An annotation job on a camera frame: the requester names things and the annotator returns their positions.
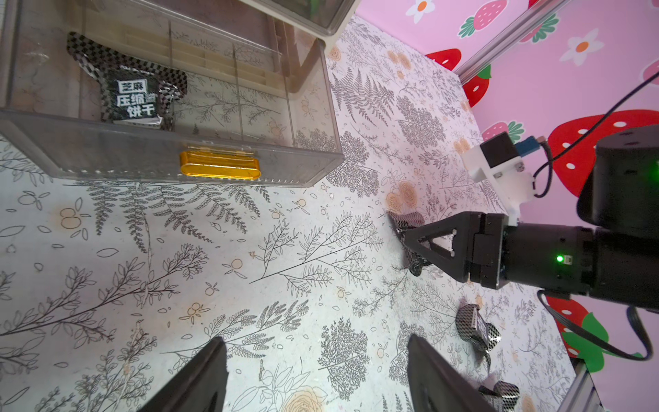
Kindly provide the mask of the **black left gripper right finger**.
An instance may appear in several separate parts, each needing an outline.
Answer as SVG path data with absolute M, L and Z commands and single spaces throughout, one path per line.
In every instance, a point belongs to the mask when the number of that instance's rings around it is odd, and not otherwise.
M 408 384 L 416 412 L 494 411 L 484 396 L 464 379 L 423 337 L 408 340 Z

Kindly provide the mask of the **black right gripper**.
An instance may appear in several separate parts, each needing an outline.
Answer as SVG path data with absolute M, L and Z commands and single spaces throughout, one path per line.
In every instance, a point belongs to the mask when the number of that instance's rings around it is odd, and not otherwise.
M 461 212 L 408 229 L 403 244 L 456 281 L 470 278 L 483 288 L 497 290 L 507 283 L 502 275 L 507 223 L 504 214 Z

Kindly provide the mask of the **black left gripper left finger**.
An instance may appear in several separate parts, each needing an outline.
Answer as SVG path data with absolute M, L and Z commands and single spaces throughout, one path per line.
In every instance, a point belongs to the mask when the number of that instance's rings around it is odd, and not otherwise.
M 227 393 L 227 360 L 225 342 L 212 338 L 139 412 L 221 412 Z

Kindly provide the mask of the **clear smoky bottom drawer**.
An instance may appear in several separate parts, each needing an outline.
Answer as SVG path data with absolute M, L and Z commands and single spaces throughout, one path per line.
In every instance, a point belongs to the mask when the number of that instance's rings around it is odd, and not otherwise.
M 1 168 L 309 187 L 344 161 L 324 52 L 239 1 L 4 1 Z

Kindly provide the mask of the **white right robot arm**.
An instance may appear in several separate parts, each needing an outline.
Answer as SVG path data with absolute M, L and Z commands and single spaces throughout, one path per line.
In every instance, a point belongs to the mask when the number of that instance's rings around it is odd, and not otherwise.
M 466 211 L 433 223 L 394 219 L 415 276 L 434 265 L 460 283 L 499 289 L 508 283 L 554 294 L 658 309 L 658 129 L 633 128 L 596 145 L 580 192 L 580 226 L 517 221 L 534 196 L 511 144 L 501 138 L 473 149 L 470 173 L 489 180 L 506 214 Z

